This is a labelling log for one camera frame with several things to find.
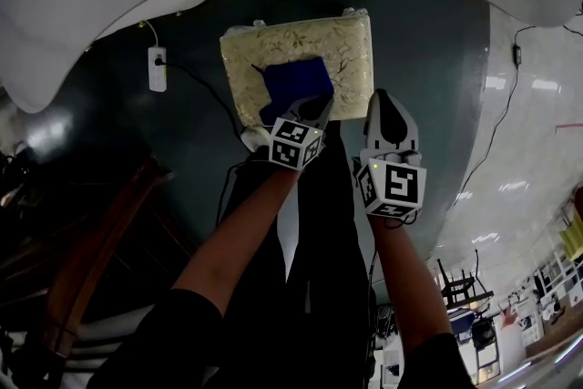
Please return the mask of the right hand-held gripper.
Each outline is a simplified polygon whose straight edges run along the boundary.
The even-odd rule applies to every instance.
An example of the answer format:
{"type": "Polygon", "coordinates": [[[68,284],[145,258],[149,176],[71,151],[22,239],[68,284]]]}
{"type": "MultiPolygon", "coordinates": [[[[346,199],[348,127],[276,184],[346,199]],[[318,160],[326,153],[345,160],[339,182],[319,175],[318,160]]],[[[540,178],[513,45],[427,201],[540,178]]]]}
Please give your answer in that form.
{"type": "Polygon", "coordinates": [[[366,147],[356,172],[367,215],[414,219],[423,206],[426,169],[421,166],[418,128],[404,105],[384,89],[369,100],[365,129],[366,147]],[[396,149],[381,149],[384,141],[396,149]]]}

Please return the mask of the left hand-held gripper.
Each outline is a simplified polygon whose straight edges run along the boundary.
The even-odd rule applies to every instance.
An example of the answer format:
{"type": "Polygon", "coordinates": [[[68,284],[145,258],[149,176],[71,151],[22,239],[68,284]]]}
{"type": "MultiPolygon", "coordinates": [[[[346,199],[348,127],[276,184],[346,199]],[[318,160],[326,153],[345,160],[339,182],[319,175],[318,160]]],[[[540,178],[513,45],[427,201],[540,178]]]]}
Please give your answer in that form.
{"type": "Polygon", "coordinates": [[[303,97],[277,118],[271,130],[269,161],[302,171],[321,152],[324,129],[330,118],[332,96],[303,97]]]}

